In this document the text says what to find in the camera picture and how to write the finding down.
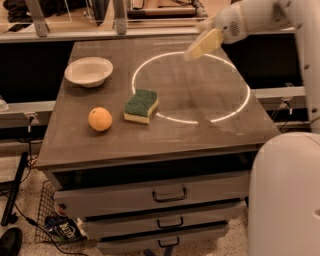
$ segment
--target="wire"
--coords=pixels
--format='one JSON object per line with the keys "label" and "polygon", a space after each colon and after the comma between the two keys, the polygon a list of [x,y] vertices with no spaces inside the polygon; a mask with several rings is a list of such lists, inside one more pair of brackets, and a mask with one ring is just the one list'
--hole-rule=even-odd
{"label": "wire", "polygon": [[[1,195],[4,195],[8,198],[8,200],[13,201],[12,199],[10,199],[2,190],[0,190]],[[23,214],[23,212],[20,210],[20,208],[18,207],[18,205],[14,202],[14,206],[17,209],[17,211],[21,214],[22,217],[25,218],[25,220],[32,226],[35,226],[37,228],[39,228],[40,230],[42,230],[52,241],[53,245],[58,249],[59,252],[63,253],[63,254],[67,254],[67,255],[80,255],[80,256],[89,256],[88,254],[85,253],[77,253],[77,252],[65,252],[63,250],[61,250],[57,243],[54,241],[54,239],[51,237],[51,235],[48,233],[48,231],[46,229],[44,229],[43,227],[41,227],[35,220],[27,217],[25,214]]]}

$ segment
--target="white light ring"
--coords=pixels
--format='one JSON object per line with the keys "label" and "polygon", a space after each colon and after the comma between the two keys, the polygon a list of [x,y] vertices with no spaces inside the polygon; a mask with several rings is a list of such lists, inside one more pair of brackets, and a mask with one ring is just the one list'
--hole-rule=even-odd
{"label": "white light ring", "polygon": [[[132,87],[132,92],[133,94],[136,93],[136,90],[135,90],[135,82],[136,82],[136,77],[138,75],[138,73],[140,72],[140,70],[146,66],[147,64],[149,64],[150,62],[156,60],[156,59],[159,59],[159,58],[162,58],[162,57],[166,57],[166,56],[170,56],[170,55],[177,55],[177,54],[184,54],[184,52],[169,52],[169,53],[164,53],[164,54],[160,54],[160,55],[157,55],[155,57],[152,57],[151,59],[145,61],[144,63],[142,63],[138,68],[137,70],[134,72],[133,74],[133,77],[132,77],[132,82],[131,82],[131,87]],[[214,56],[214,55],[211,55],[211,54],[205,54],[204,56],[207,56],[209,58],[213,58],[213,59],[217,59],[219,61],[222,61],[223,63],[229,65],[231,68],[233,69],[236,69],[236,67],[229,61],[226,61],[220,57],[217,57],[217,56]],[[247,95],[246,95],[246,99],[245,101],[242,103],[242,105],[235,111],[233,111],[232,113],[230,113],[229,115],[226,115],[226,116],[223,116],[223,117],[220,117],[220,118],[216,118],[216,119],[211,119],[210,122],[211,123],[215,123],[215,122],[219,122],[219,121],[222,121],[222,120],[225,120],[225,119],[228,119],[234,115],[236,115],[237,113],[239,113],[246,105],[247,103],[249,102],[249,99],[250,99],[250,88],[248,85],[246,85],[246,88],[247,88]],[[170,121],[175,121],[175,122],[180,122],[180,123],[186,123],[186,124],[198,124],[199,122],[198,121],[186,121],[186,120],[181,120],[181,119],[176,119],[176,118],[172,118],[172,117],[168,117],[168,116],[165,116],[165,115],[162,115],[160,113],[157,113],[157,116],[160,116],[162,118],[165,118],[167,120],[170,120]]]}

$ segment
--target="white bowl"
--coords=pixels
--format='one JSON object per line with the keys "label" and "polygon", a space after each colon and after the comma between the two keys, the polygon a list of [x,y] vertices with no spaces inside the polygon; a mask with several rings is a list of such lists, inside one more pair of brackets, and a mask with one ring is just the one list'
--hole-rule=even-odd
{"label": "white bowl", "polygon": [[89,57],[69,64],[64,75],[72,83],[92,88],[101,85],[112,71],[113,65],[110,61],[99,57]]}

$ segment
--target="sponge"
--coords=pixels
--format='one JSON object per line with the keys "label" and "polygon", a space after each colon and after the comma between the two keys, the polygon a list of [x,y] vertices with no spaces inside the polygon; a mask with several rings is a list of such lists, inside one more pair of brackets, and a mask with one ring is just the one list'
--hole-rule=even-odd
{"label": "sponge", "polygon": [[158,106],[158,95],[154,91],[136,89],[136,93],[124,108],[124,119],[149,124],[150,115]]}

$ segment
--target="table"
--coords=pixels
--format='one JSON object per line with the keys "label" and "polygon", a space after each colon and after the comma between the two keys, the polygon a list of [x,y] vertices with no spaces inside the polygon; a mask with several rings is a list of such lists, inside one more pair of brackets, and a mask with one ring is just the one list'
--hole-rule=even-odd
{"label": "table", "polygon": [[[183,60],[194,39],[74,45],[70,62],[103,57],[114,71],[91,89],[62,81],[37,168],[103,253],[223,236],[245,207],[255,154],[279,134],[222,49]],[[149,125],[124,120],[136,88],[158,93]],[[113,117],[102,133],[87,120],[98,106]]]}

